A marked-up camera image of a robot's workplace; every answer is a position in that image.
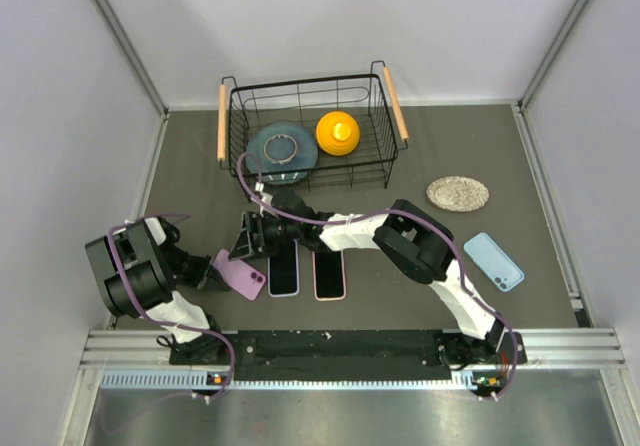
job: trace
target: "gray tabletop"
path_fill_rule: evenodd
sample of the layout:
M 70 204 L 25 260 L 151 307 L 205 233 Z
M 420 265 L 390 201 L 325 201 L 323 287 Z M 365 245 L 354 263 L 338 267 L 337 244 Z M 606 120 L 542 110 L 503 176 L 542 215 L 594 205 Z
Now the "gray tabletop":
M 524 271 L 525 280 L 502 293 L 466 258 L 467 274 L 484 299 L 520 328 L 575 327 L 576 320 L 551 243 L 510 106 L 405 107 L 411 140 L 400 153 L 389 186 L 367 183 L 301 191 L 316 210 L 364 213 L 403 198 L 446 225 L 462 245 L 487 232 Z M 230 249 L 240 212 L 257 210 L 236 179 L 216 162 L 215 111 L 171 113 L 148 213 L 189 212 L 180 246 L 215 256 Z M 450 213 L 426 198 L 443 176 L 483 182 L 491 197 L 473 213 Z M 266 273 L 266 261 L 253 261 Z M 266 288 L 251 302 L 236 293 L 182 289 L 223 329 L 441 329 L 456 322 L 436 294 L 406 278 L 380 251 L 345 252 L 347 297 L 319 302 L 313 294 L 311 253 L 300 249 L 300 294 L 272 298 Z M 119 328 L 144 327 L 123 319 Z

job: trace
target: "cable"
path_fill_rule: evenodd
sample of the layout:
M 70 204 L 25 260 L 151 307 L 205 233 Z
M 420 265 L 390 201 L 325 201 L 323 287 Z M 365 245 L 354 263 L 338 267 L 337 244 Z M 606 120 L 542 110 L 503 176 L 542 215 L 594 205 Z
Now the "cable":
M 140 220 L 144 220 L 144 219 L 148 219 L 148 218 L 157 218 L 157 217 L 175 217 L 175 218 L 180 218 L 179 221 L 181 221 L 181 220 L 184 220 L 184 219 L 187 219 L 187 218 L 191 217 L 191 215 L 182 214 L 182 213 L 150 214 L 150 215 L 142 216 L 142 217 L 138 218 L 136 221 L 140 221 Z M 157 320 L 151 318 L 145 312 L 145 310 L 142 308 L 142 305 L 138 301 L 138 298 L 136 298 L 136 295 L 133 292 L 133 288 L 131 287 L 131 283 L 129 283 L 129 278 L 127 276 L 127 272 L 124 269 L 124 265 L 122 264 L 122 259 L 120 258 L 120 255 L 118 254 L 118 250 L 116 249 L 116 243 L 115 243 L 115 239 L 114 239 L 114 234 L 115 234 L 116 231 L 122 230 L 122 229 L 126 229 L 127 227 L 128 227 L 128 224 L 124 224 L 124 225 L 120 225 L 120 226 L 114 226 L 113 228 L 111 228 L 109 230 L 109 233 L 107 233 L 107 243 L 109 244 L 109 251 L 111 252 L 111 257 L 113 258 L 113 261 L 114 261 L 114 263 L 116 265 L 116 269 L 118 270 L 118 274 L 120 276 L 120 280 L 122 281 L 122 285 L 124 286 L 124 289 L 127 292 L 127 296 L 129 296 L 129 300 L 131 301 L 131 304 L 133 304 L 133 307 L 136 309 L 138 314 L 143 319 L 146 319 L 147 321 L 151 321 L 152 323 L 158 324 L 160 326 L 175 326 L 175 327 L 178 327 L 180 329 L 184 329 L 185 331 L 193 331 L 193 332 L 196 332 L 196 333 L 202 333 L 202 334 L 207 334 L 209 336 L 213 336 L 214 338 L 222 341 L 222 343 L 224 343 L 224 345 L 229 350 L 229 358 L 230 358 L 229 359 L 229 372 L 227 373 L 227 377 L 225 378 L 224 382 L 220 385 L 220 389 L 218 391 L 216 391 L 212 396 L 210 396 L 209 399 L 207 400 L 207 404 L 208 404 L 210 401 L 212 401 L 213 399 L 215 399 L 215 398 L 219 397 L 221 394 L 223 394 L 224 391 L 226 390 L 227 386 L 229 386 L 229 384 L 231 383 L 231 378 L 233 376 L 233 371 L 235 370 L 235 366 L 236 366 L 236 354 L 235 354 L 235 351 L 233 350 L 233 346 L 231 345 L 231 343 L 229 342 L 229 340 L 227 338 L 225 338 L 222 334 L 220 334 L 220 333 L 218 333 L 216 331 L 212 331 L 210 329 L 194 328 L 193 326 L 187 326 L 187 325 L 184 325 L 184 324 L 172 323 L 170 321 L 157 321 Z M 122 430 L 124 430 L 125 428 L 130 426 L 131 423 L 133 423 L 140 416 L 142 416 L 143 414 L 147 413 L 149 410 L 154 408 L 157 404 L 159 404 L 159 403 L 161 403 L 161 402 L 163 402 L 163 401 L 165 401 L 167 399 L 174 398 L 174 397 L 180 397 L 180 396 L 193 396 L 193 393 L 180 391 L 180 392 L 173 392 L 173 393 L 170 393 L 170 394 L 168 394 L 166 396 L 163 396 L 160 399 L 158 399 L 158 400 L 154 401 L 153 403 L 149 404 L 148 406 L 144 407 L 141 411 L 137 412 L 125 424 L 119 426 L 116 429 L 110 430 L 110 431 L 107 431 L 107 429 L 105 427 L 105 421 L 104 421 L 104 416 L 103 416 L 101 418 L 102 429 L 103 429 L 104 433 L 107 434 L 107 435 L 118 434 L 119 432 L 121 432 Z
M 258 181 L 262 183 L 262 169 L 260 168 L 260 162 L 258 161 L 258 158 L 255 155 L 253 155 L 251 153 L 248 153 L 246 151 L 244 153 L 242 153 L 240 155 L 240 157 L 238 158 L 238 161 L 236 163 L 236 174 L 238 176 L 238 180 L 240 181 L 240 184 L 242 185 L 242 188 L 249 195 L 251 200 L 253 202 L 257 203 L 258 205 L 260 205 L 263 209 L 265 209 L 265 210 L 267 210 L 267 211 L 269 211 L 272 214 L 275 214 L 277 216 L 281 216 L 283 218 L 291 219 L 293 221 L 298 221 L 300 223 L 313 224 L 313 225 L 316 225 L 316 226 L 333 226 L 333 225 L 346 224 L 346 221 L 318 221 L 318 220 L 314 220 L 314 219 L 303 218 L 301 216 L 296 216 L 294 214 L 290 214 L 290 213 L 287 213 L 285 211 L 280 211 L 279 209 L 276 209 L 273 206 L 271 206 L 270 204 L 267 204 L 264 201 L 262 201 L 251 190 L 251 188 L 247 184 L 247 181 L 244 179 L 244 174 L 242 173 L 242 163 L 243 163 L 243 161 L 245 160 L 245 158 L 247 156 L 252 156 L 254 158 L 254 162 L 256 164 L 258 164 Z M 514 376 L 516 374 L 516 368 L 518 366 L 518 339 L 516 338 L 516 335 L 513 332 L 513 327 L 511 326 L 511 324 L 500 313 L 495 311 L 490 306 L 486 305 L 483 301 L 481 301 L 478 297 L 475 296 L 473 291 L 471 291 L 469 288 L 467 288 L 467 286 L 465 284 L 465 272 L 464 272 L 464 262 L 463 262 L 462 254 L 460 254 L 460 251 L 458 250 L 458 248 L 454 244 L 454 242 L 451 241 L 446 234 L 444 234 L 442 231 L 440 231 L 433 224 L 429 223 L 428 221 L 425 221 L 424 219 L 422 219 L 422 218 L 420 218 L 420 217 L 418 217 L 418 216 L 416 216 L 414 214 L 407 213 L 406 211 L 396 210 L 396 209 L 382 209 L 380 211 L 376 211 L 376 212 L 373 212 L 373 213 L 367 213 L 367 214 L 364 214 L 364 215 L 359 216 L 357 218 L 353 218 L 351 220 L 351 223 L 357 223 L 358 221 L 364 221 L 364 220 L 369 219 L 369 218 L 371 218 L 373 216 L 379 216 L 379 215 L 383 215 L 383 214 L 392 214 L 392 215 L 402 216 L 404 218 L 410 219 L 411 221 L 414 221 L 414 222 L 418 223 L 422 227 L 425 227 L 428 230 L 430 230 L 431 232 L 433 232 L 436 235 L 438 235 L 447 244 L 447 246 L 449 246 L 449 248 L 453 252 L 453 255 L 456 257 L 456 259 L 458 261 L 458 267 L 460 268 L 460 286 L 461 286 L 462 290 L 469 297 L 471 297 L 471 299 L 473 299 L 478 304 L 478 306 L 480 306 L 480 308 L 482 308 L 483 311 L 489 313 L 491 316 L 493 316 L 498 321 L 500 321 L 504 325 L 504 327 L 507 329 L 507 331 L 509 332 L 509 336 L 511 338 L 511 342 L 513 343 L 513 364 L 512 364 L 512 368 L 511 368 L 511 374 L 507 378 L 507 382 L 505 383 L 504 388 L 502 388 L 500 390 L 500 392 L 498 392 L 496 394 L 496 396 L 495 396 L 496 399 L 501 398 L 504 395 L 504 393 L 507 392 L 507 389 L 509 389 L 509 387 L 513 383 L 513 378 L 514 378 Z

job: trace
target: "pink phone frame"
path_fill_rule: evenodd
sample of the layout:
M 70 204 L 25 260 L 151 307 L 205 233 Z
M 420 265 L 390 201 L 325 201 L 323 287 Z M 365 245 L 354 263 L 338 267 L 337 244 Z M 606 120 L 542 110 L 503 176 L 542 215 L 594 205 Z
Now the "pink phone frame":
M 316 287 L 316 253 L 311 253 L 313 258 L 313 294 L 318 301 L 340 301 L 347 297 L 347 277 L 344 272 L 344 252 L 340 251 L 340 262 L 342 263 L 342 284 L 344 285 L 344 294 L 337 298 L 319 298 L 318 288 Z

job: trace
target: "light blue smartphone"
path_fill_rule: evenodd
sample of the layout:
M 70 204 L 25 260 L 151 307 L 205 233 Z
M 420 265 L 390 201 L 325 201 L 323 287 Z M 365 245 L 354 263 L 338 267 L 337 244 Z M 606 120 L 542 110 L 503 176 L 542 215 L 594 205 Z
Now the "light blue smartphone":
M 487 233 L 464 244 L 464 250 L 496 287 L 506 293 L 524 280 L 524 273 Z

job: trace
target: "beige oval object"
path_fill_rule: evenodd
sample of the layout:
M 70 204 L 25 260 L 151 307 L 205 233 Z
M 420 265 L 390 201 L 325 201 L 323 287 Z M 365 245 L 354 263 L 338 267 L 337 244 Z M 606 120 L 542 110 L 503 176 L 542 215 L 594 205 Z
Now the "beige oval object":
M 467 213 L 484 206 L 489 190 L 480 181 L 464 176 L 447 176 L 435 180 L 427 188 L 427 198 L 445 211 Z

